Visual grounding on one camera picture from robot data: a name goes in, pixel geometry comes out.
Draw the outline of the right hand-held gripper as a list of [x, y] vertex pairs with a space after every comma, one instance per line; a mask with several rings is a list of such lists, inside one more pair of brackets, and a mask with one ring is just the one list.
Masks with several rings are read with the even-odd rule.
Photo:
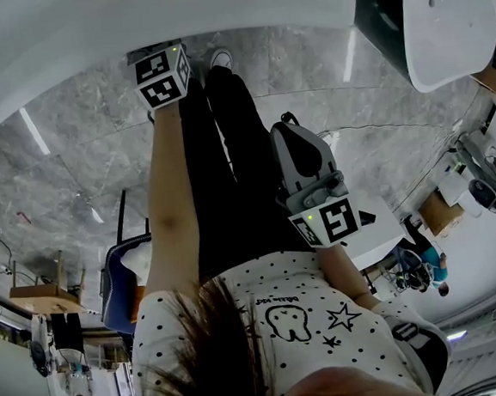
[[[310, 247], [345, 245], [348, 237], [376, 221], [375, 214], [358, 208], [344, 175], [339, 170], [334, 172], [329, 146], [315, 133], [298, 124], [276, 122], [270, 138], [287, 191], [276, 202]], [[303, 179], [322, 176], [302, 186]]]

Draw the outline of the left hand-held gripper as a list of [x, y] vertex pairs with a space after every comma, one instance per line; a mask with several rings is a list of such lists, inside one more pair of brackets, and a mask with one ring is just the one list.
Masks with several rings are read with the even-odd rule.
[[150, 112], [187, 95], [192, 72], [185, 50], [181, 41], [172, 41], [127, 54], [130, 73], [136, 79], [136, 94]]

